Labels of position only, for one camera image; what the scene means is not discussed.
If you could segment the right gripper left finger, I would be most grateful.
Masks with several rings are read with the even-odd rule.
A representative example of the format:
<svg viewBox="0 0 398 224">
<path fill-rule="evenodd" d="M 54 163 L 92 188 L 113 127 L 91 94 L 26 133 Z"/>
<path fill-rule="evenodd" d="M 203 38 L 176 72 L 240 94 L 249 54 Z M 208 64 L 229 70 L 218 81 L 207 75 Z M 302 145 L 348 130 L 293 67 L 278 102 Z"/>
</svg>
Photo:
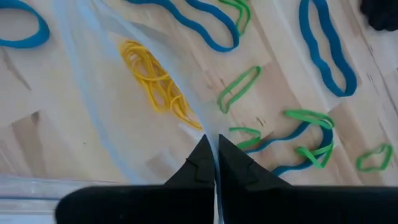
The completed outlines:
<svg viewBox="0 0 398 224">
<path fill-rule="evenodd" d="M 203 136 L 162 185 L 85 187 L 59 201 L 56 224 L 213 224 L 215 163 Z"/>
</svg>

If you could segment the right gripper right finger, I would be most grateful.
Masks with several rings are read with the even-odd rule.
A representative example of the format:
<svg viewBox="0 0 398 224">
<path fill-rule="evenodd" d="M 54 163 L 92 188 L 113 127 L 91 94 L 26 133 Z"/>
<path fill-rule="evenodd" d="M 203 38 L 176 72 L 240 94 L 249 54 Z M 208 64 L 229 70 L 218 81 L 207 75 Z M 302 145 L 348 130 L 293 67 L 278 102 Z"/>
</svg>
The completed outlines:
<svg viewBox="0 0 398 224">
<path fill-rule="evenodd" d="M 398 224 L 398 187 L 291 185 L 219 136 L 224 224 Z"/>
</svg>

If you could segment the yellow rubber band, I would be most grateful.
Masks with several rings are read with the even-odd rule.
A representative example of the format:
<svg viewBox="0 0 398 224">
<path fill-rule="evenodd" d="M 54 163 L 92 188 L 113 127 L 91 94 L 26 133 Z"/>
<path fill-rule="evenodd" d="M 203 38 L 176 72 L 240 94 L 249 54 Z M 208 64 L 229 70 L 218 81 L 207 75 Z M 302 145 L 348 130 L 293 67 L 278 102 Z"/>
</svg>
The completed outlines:
<svg viewBox="0 0 398 224">
<path fill-rule="evenodd" d="M 146 91 L 149 102 L 159 113 L 170 111 L 171 97 L 182 95 L 169 73 L 150 50 L 135 40 L 120 45 L 124 63 Z"/>
<path fill-rule="evenodd" d="M 193 110 L 190 108 L 187 100 L 183 95 L 176 95 L 171 97 L 170 109 L 172 113 L 185 124 L 193 129 L 203 130 L 200 122 L 191 118 L 190 114 L 194 115 Z"/>
</svg>

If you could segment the grey-blue rubber band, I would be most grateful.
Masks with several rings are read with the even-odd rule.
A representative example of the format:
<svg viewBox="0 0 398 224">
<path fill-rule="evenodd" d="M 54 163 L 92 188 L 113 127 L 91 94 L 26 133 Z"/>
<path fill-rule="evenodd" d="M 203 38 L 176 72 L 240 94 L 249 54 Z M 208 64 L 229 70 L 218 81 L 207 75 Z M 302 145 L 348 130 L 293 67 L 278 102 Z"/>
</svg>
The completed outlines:
<svg viewBox="0 0 398 224">
<path fill-rule="evenodd" d="M 38 31 L 34 35 L 21 40 L 0 39 L 0 46 L 15 49 L 29 49 L 38 47 L 48 41 L 50 37 L 49 26 L 33 7 L 20 0 L 0 0 L 0 9 L 20 9 L 22 11 L 27 11 L 37 18 L 39 25 Z"/>
</svg>

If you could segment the thin light green rubber band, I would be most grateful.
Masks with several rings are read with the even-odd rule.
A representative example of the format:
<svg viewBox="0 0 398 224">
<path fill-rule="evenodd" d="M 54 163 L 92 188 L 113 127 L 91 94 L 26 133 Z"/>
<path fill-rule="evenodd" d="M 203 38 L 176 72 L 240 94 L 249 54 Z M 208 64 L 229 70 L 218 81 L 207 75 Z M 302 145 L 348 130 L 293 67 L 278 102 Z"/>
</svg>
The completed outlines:
<svg viewBox="0 0 398 224">
<path fill-rule="evenodd" d="M 379 172 L 384 171 L 389 166 L 389 163 L 392 159 L 393 155 L 393 147 L 390 144 L 381 144 L 379 147 L 365 152 L 363 155 L 359 156 L 356 159 L 356 169 L 360 172 Z M 366 159 L 369 159 L 371 156 L 376 154 L 385 154 L 383 161 L 378 166 L 369 166 L 364 167 L 363 163 Z"/>
</svg>

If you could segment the grey black work glove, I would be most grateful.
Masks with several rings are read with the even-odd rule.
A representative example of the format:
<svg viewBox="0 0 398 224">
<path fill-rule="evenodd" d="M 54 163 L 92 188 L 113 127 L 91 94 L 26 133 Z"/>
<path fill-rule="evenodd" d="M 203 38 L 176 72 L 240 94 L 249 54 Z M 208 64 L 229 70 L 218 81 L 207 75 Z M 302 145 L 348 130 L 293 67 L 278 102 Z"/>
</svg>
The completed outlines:
<svg viewBox="0 0 398 224">
<path fill-rule="evenodd" d="M 362 0 L 360 10 L 374 30 L 398 30 L 398 0 Z"/>
</svg>

